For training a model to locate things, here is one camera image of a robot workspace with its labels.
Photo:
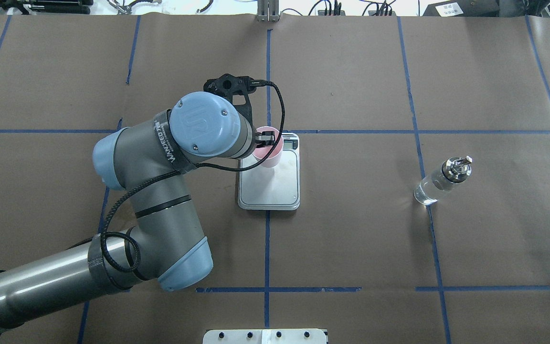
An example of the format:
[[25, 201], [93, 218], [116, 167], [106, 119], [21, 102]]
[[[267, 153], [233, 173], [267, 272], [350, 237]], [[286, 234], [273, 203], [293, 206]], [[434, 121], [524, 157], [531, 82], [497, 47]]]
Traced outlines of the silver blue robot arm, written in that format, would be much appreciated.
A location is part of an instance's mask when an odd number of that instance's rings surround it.
[[185, 174], [207, 160], [240, 160], [256, 147], [240, 91], [192, 92], [152, 120], [101, 139], [93, 150], [102, 181], [125, 194], [103, 231], [81, 244], [0, 270], [0, 333], [42, 316], [156, 279], [177, 291], [211, 272], [212, 254]]

